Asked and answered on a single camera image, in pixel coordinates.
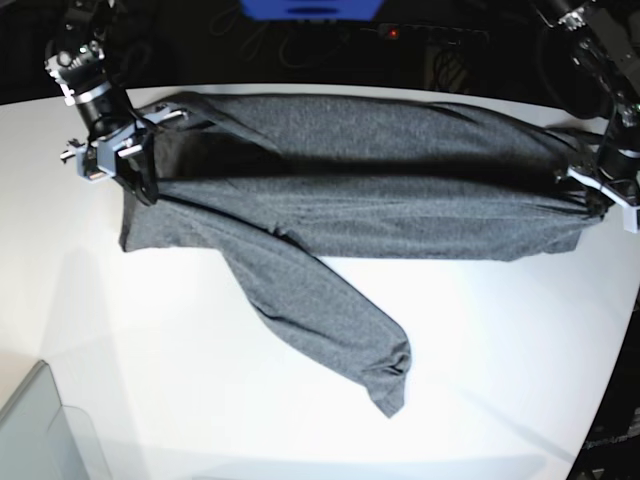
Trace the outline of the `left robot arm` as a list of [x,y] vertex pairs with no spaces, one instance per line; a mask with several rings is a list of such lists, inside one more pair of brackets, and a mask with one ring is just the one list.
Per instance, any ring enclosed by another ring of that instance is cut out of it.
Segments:
[[610,13],[609,1],[535,1],[549,29],[577,42],[573,61],[590,74],[611,105],[604,134],[587,163],[566,176],[622,208],[624,229],[639,232],[639,53],[630,24]]

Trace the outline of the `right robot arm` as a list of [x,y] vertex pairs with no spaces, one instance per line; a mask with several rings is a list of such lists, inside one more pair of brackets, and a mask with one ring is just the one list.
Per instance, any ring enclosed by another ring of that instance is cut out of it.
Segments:
[[159,196],[154,137],[186,112],[160,106],[142,113],[112,79],[104,45],[115,11],[113,1],[70,1],[58,33],[46,47],[45,70],[87,130],[84,140],[67,142],[60,160],[73,160],[86,181],[113,180],[149,206]]

